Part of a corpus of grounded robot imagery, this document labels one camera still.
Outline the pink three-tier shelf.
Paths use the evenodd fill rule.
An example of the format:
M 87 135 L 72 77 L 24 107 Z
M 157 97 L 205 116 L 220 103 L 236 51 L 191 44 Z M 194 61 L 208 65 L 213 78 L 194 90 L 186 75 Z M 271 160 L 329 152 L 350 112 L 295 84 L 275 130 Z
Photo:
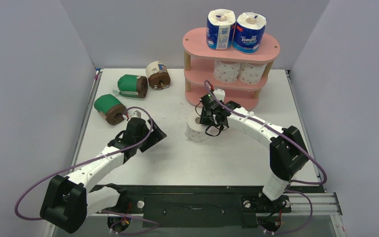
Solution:
M 183 47 L 185 97 L 190 104 L 197 105 L 199 98 L 206 94 L 204 81 L 207 79 L 214 88 L 225 91 L 226 101 L 235 101 L 248 110 L 256 107 L 259 93 L 267 83 L 271 66 L 280 53 L 279 42 L 269 34 L 264 34 L 259 50 L 254 54 L 243 54 L 232 47 L 226 50 L 210 49 L 206 42 L 206 28 L 188 31 L 183 37 Z M 233 82 L 219 81 L 213 75 L 215 61 L 249 63 L 260 66 L 263 72 L 257 76 L 257 83 L 244 83 L 238 79 Z

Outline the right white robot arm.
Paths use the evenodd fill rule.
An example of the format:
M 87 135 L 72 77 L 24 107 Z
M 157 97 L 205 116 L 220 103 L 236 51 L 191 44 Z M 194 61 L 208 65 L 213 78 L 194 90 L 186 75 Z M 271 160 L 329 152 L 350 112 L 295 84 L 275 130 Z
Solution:
M 273 210 L 294 176 L 308 162 L 300 131 L 294 126 L 284 128 L 266 122 L 233 101 L 220 105 L 210 94 L 201 97 L 200 103 L 202 125 L 220 131 L 239 130 L 268 148 L 271 176 L 258 199 L 263 210 Z

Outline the blue paper roll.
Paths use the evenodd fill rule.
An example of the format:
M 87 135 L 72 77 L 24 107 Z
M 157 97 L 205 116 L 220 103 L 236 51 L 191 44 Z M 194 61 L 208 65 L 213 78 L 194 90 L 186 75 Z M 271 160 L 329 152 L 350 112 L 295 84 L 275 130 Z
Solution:
M 210 49 L 226 50 L 231 47 L 236 17 L 232 10 L 211 10 L 207 16 L 206 42 Z

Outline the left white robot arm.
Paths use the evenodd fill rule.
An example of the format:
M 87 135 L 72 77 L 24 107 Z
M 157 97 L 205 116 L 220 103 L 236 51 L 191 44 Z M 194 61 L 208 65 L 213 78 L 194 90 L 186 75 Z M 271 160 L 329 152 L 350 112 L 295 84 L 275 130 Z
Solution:
M 94 213 L 108 208 L 114 212 L 130 211 L 132 204 L 127 190 L 116 184 L 99 186 L 98 183 L 137 151 L 148 150 L 166 136 L 153 119 L 131 118 L 126 129 L 103 149 L 101 159 L 50 180 L 40 217 L 72 234 Z

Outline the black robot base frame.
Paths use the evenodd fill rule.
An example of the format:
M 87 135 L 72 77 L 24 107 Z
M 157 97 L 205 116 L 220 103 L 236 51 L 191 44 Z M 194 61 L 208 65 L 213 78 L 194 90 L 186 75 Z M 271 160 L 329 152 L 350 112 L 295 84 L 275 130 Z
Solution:
M 290 187 L 269 201 L 259 186 L 120 186 L 111 207 L 108 226 L 121 232 L 132 216 L 144 218 L 144 227 L 261 229 L 266 234 L 297 233 L 314 217 L 341 215 L 338 197 L 321 186 Z

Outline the floral white paper roll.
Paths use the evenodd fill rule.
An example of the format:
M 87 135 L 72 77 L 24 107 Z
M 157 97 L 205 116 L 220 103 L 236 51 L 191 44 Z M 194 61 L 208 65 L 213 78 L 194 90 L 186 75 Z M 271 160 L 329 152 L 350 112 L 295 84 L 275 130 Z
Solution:
M 237 81 L 241 63 L 228 61 L 214 61 L 213 76 L 224 83 Z

